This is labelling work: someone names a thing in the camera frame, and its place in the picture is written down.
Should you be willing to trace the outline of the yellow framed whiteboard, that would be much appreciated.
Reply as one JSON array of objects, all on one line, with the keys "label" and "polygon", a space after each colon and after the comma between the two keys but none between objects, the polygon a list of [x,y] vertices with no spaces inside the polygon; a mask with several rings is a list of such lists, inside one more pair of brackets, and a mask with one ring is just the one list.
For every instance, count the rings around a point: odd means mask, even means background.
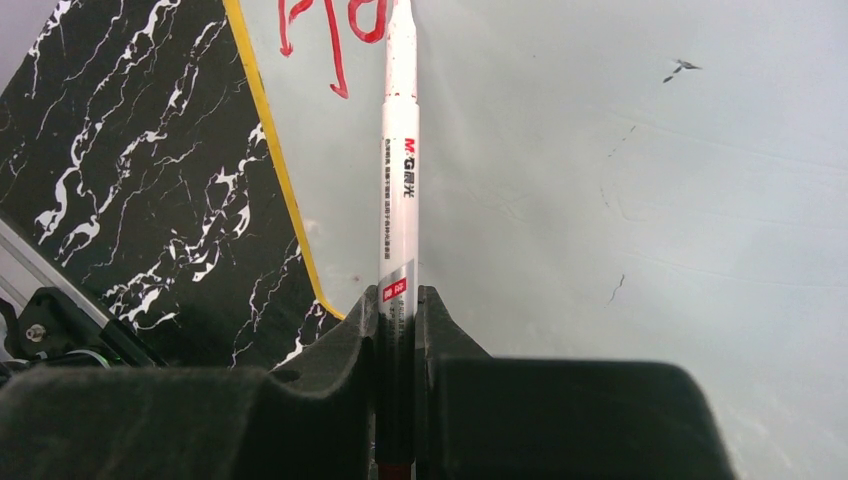
[{"label": "yellow framed whiteboard", "polygon": [[423,286],[684,369],[730,479],[847,475],[847,5],[413,1]]}]

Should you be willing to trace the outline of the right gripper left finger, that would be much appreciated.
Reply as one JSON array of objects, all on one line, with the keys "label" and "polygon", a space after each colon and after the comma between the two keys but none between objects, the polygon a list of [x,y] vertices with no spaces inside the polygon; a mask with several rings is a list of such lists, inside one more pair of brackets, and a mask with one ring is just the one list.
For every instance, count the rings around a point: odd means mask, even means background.
[{"label": "right gripper left finger", "polygon": [[357,319],[261,368],[1,366],[5,479],[364,479],[372,341]]}]

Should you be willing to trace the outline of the red whiteboard marker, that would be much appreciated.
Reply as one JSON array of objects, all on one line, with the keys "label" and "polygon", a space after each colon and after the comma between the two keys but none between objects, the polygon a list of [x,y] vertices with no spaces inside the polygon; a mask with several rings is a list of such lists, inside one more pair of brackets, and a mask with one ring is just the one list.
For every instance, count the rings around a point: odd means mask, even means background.
[{"label": "red whiteboard marker", "polygon": [[420,109],[412,4],[387,23],[382,105],[383,230],[375,340],[375,462],[381,479],[409,479],[414,463],[414,350],[419,243]]}]

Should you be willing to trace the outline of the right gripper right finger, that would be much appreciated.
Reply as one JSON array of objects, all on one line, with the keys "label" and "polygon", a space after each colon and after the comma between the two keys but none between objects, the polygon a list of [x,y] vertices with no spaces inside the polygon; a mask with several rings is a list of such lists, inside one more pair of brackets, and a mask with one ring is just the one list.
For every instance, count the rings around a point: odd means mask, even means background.
[{"label": "right gripper right finger", "polygon": [[432,286],[416,316],[421,479],[730,479],[699,385],[653,361],[487,353]]}]

